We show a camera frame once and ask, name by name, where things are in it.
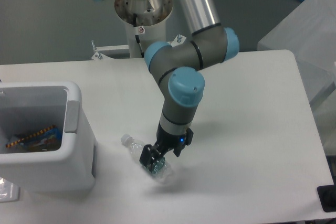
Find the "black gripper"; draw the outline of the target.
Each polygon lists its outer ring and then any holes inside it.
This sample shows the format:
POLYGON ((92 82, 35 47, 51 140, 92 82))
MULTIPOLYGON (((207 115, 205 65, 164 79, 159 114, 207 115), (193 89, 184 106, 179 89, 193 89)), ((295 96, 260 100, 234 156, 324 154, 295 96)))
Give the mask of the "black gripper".
POLYGON ((173 151, 175 156, 180 156, 182 150, 191 145, 194 132, 187 127, 183 133, 171 134, 158 125, 156 142, 154 145, 145 145, 139 162, 149 173, 159 173, 164 167, 164 155, 173 151))

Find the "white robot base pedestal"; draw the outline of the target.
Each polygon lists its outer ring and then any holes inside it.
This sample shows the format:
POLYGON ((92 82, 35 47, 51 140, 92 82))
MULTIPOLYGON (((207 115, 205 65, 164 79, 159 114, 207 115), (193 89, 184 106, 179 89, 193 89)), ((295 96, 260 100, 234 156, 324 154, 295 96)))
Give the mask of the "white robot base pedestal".
POLYGON ((141 58, 151 44, 166 41, 173 0, 115 0, 114 7, 125 25, 131 58, 141 58))

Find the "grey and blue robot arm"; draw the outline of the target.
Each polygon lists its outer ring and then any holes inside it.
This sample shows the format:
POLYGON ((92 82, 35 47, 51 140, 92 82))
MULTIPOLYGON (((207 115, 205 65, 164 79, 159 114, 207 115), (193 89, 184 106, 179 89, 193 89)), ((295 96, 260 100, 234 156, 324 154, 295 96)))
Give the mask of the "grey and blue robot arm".
POLYGON ((142 57, 164 96, 156 142, 143 148, 140 164, 155 171, 164 155, 179 156, 191 144, 190 126, 203 97, 201 70, 235 57, 239 40, 231 28, 221 25, 213 0, 180 0, 192 39, 176 46, 163 41, 163 24, 172 12, 173 0, 115 0, 119 18, 129 26, 131 56, 142 57))

